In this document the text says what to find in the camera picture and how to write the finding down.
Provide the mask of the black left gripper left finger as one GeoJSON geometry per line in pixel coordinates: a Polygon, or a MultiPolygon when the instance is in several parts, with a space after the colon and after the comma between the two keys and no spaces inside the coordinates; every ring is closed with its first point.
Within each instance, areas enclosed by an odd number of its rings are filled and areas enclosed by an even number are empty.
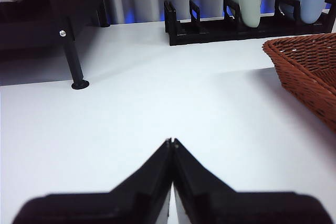
{"type": "Polygon", "coordinates": [[[167,223],[172,141],[167,139],[110,192],[50,194],[27,201],[14,223],[167,223]]]}

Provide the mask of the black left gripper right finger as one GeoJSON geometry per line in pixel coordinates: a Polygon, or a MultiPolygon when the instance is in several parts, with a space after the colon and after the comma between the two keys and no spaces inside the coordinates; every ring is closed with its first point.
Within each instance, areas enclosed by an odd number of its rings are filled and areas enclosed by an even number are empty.
{"type": "Polygon", "coordinates": [[[180,223],[328,223],[322,203],[290,191],[237,192],[206,169],[178,140],[172,142],[180,223]]]}

